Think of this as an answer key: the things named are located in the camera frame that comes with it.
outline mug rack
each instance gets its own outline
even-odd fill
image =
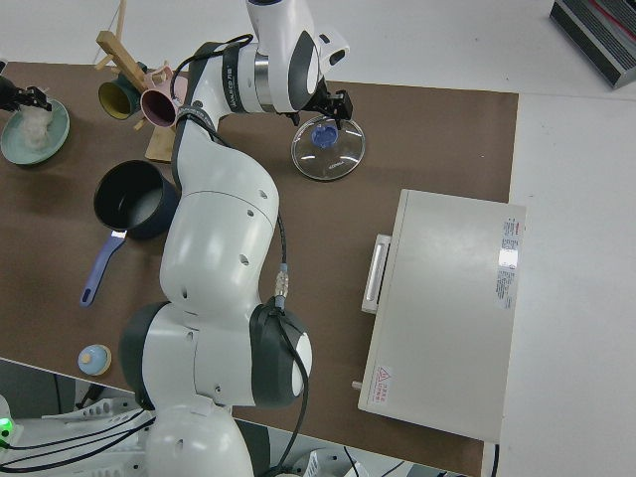
[[[116,69],[112,69],[114,73],[122,73],[132,85],[142,93],[147,89],[144,82],[144,72],[137,62],[132,58],[128,51],[121,43],[121,34],[123,31],[123,20],[126,11],[126,0],[120,0],[118,9],[117,29],[116,33],[108,30],[99,32],[97,35],[97,44],[106,53],[106,56],[95,65],[96,70],[102,70],[108,63],[114,62]],[[133,126],[136,131],[140,130],[147,122],[143,116]],[[175,140],[175,127],[156,127],[146,148],[145,157],[151,161],[170,162],[172,159],[172,146]]]

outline label sticker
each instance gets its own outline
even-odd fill
[[[519,263],[519,242],[523,233],[523,226],[514,218],[504,222],[499,250],[499,264],[497,269],[497,285],[495,287],[495,303],[499,308],[508,310],[515,304],[515,279]]]
[[[374,381],[371,387],[371,403],[384,405],[389,402],[389,390],[393,379],[393,368],[376,366]]]

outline blue pot handle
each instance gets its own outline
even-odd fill
[[[106,270],[108,261],[125,242],[126,232],[112,232],[112,234],[110,234],[110,237],[99,251],[95,264],[92,266],[92,270],[86,281],[86,286],[79,299],[79,306],[90,306],[92,300],[95,299],[95,294],[101,283],[101,278]]]

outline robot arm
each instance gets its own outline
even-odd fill
[[[258,295],[278,220],[276,186],[256,161],[215,140],[216,128],[233,112],[351,117],[346,94],[329,94],[323,76],[348,46],[316,30],[305,0],[246,5],[258,42],[206,44],[190,63],[172,160],[182,198],[160,271],[170,301],[135,316],[120,346],[129,384],[157,412],[151,477],[211,468],[219,477],[252,475],[228,410],[288,405],[311,370],[307,330],[283,309],[282,294],[266,303]]]
[[[13,112],[19,110],[20,106],[35,106],[51,111],[51,104],[47,102],[46,95],[39,89],[34,86],[26,89],[15,87],[9,79],[2,76],[7,64],[7,60],[0,55],[0,109]]]

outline pink mug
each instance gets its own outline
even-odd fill
[[[166,79],[156,82],[156,78],[165,74]],[[177,119],[179,106],[170,95],[170,81],[173,72],[165,65],[154,72],[144,76],[144,82],[148,89],[141,94],[141,110],[155,126],[170,127]],[[183,103],[188,90],[188,80],[183,77],[175,79],[175,95]]]

